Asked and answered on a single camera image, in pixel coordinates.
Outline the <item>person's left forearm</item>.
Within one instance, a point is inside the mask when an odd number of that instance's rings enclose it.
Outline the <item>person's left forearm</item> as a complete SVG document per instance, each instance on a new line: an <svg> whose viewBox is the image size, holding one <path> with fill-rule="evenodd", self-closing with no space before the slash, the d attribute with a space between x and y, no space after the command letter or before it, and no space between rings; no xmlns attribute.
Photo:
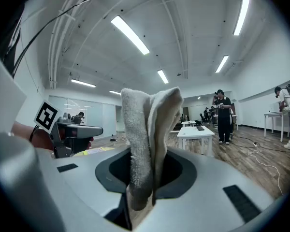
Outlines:
<svg viewBox="0 0 290 232"><path fill-rule="evenodd" d="M15 121L12 126L11 132L15 136L30 141L29 139L31 133L33 132L33 127ZM42 129L36 130L30 142L35 148L43 148L51 151L53 150L53 143L49 137L49 134Z"/></svg>

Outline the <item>person's black shirt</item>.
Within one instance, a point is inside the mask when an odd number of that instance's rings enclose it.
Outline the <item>person's black shirt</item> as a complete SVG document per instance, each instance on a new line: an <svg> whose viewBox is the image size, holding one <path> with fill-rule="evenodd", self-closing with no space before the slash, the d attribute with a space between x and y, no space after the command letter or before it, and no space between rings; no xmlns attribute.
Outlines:
<svg viewBox="0 0 290 232"><path fill-rule="evenodd" d="M0 9L0 61L13 75L15 52L20 39L20 23L25 3L16 3Z"/></svg>

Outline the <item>white terry cloth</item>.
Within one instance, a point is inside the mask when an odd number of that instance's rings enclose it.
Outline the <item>white terry cloth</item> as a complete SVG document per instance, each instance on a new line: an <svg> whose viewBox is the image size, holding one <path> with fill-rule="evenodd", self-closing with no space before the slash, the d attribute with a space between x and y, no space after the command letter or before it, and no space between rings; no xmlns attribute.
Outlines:
<svg viewBox="0 0 290 232"><path fill-rule="evenodd" d="M132 209L140 211L160 186L166 139L180 118L183 98L178 87L154 95L124 88L121 101L125 134L131 146L128 197Z"/></svg>

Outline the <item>white ceiling pipes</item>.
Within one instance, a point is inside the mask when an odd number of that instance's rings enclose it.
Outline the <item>white ceiling pipes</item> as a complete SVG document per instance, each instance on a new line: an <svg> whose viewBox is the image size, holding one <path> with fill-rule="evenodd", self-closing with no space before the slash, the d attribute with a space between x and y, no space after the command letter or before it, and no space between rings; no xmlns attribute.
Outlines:
<svg viewBox="0 0 290 232"><path fill-rule="evenodd" d="M58 16L55 19L54 26L51 32L51 38L50 38L50 44L49 44L49 51L48 51L48 82L49 82L49 88L53 88L53 83L54 83L54 70L53 66L55 63L55 57L56 57L56 52L57 52L57 46L58 46L58 41L59 41L59 31L62 27L62 24L65 20L65 18L69 18L69 15L67 16L67 13L69 9L73 6L73 0L65 0L63 3L63 6L61 9L58 11Z"/></svg>

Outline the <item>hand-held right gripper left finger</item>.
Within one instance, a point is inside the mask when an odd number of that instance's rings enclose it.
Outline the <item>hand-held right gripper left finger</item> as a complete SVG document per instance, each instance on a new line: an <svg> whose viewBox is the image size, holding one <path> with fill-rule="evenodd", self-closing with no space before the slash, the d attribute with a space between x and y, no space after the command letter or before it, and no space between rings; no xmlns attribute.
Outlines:
<svg viewBox="0 0 290 232"><path fill-rule="evenodd" d="M80 197L75 170L60 172L48 151L0 133L0 220L9 232L130 232L123 198L103 213Z"/></svg>

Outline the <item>white desk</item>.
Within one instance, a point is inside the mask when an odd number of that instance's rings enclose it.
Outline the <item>white desk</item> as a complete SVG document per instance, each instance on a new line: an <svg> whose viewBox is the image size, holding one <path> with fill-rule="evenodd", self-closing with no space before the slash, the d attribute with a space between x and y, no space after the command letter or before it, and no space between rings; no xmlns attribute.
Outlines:
<svg viewBox="0 0 290 232"><path fill-rule="evenodd" d="M268 112L264 114L264 137L266 137L267 135L267 119L271 120L271 133L274 133L274 128L275 128L275 123L274 120L276 118L280 118L281 119L281 123L280 123L280 142L283 142L283 138L284 138L284 128L285 126L288 126L287 123L287 118L289 118L289 112L287 111L283 111L283 112ZM288 131L287 131L287 136L290 136L290 128L288 126Z"/></svg>

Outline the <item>long white table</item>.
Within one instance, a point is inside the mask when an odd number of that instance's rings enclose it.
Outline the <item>long white table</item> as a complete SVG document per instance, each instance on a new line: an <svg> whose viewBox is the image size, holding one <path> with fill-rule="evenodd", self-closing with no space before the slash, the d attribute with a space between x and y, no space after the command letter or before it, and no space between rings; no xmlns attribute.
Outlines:
<svg viewBox="0 0 290 232"><path fill-rule="evenodd" d="M179 148L186 150L186 140L201 139L201 154L205 153L205 140L208 140L208 148L206 155L213 157L212 139L215 135L205 126L201 126L203 130L198 130L197 127L182 127L177 138L179 139Z"/></svg>

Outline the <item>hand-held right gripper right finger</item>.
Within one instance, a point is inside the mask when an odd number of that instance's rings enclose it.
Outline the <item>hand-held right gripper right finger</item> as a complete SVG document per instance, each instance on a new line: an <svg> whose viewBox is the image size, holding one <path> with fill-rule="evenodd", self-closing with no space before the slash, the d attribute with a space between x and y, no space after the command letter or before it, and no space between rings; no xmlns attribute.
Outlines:
<svg viewBox="0 0 290 232"><path fill-rule="evenodd" d="M195 165L195 183L178 198L157 200L135 232L261 232L286 199L282 196L274 200L262 187L223 161L173 147L170 151ZM247 223L223 191L233 185L260 210Z"/></svg>

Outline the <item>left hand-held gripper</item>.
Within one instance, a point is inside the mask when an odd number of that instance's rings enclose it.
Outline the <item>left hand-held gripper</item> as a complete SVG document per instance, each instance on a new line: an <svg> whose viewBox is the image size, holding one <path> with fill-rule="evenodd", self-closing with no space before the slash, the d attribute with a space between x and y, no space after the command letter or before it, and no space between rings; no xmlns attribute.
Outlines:
<svg viewBox="0 0 290 232"><path fill-rule="evenodd" d="M66 117L60 116L59 109L46 100L42 102L34 123L36 126L33 134L37 129L49 134L56 159L71 156L72 148L68 146L68 137L96 137L103 134L101 127L71 125Z"/></svg>

